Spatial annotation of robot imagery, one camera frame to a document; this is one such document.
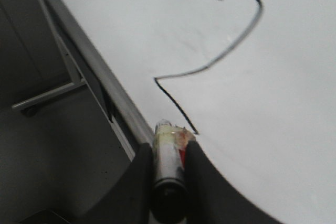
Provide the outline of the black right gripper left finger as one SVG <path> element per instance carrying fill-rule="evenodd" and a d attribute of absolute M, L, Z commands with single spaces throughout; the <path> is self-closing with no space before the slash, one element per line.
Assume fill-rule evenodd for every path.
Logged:
<path fill-rule="evenodd" d="M 118 182 L 83 216 L 70 220 L 43 210 L 20 223 L 148 223 L 152 171 L 152 148 L 145 143 Z"/>

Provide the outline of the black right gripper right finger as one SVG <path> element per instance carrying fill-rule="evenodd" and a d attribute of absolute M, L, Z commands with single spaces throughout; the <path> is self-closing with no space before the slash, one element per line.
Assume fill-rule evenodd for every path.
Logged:
<path fill-rule="evenodd" d="M 239 193 L 196 141 L 186 147 L 185 179 L 190 202 L 187 223 L 280 223 Z"/>

